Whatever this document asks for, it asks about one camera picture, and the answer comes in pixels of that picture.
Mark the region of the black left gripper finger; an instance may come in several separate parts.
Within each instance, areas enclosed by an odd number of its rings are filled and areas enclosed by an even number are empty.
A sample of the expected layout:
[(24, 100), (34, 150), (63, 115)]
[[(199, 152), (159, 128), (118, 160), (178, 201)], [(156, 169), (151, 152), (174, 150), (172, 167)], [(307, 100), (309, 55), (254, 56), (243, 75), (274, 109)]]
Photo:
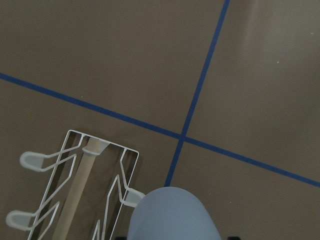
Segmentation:
[(117, 240), (127, 240), (127, 237), (125, 237), (125, 236), (120, 236), (120, 237), (117, 237)]

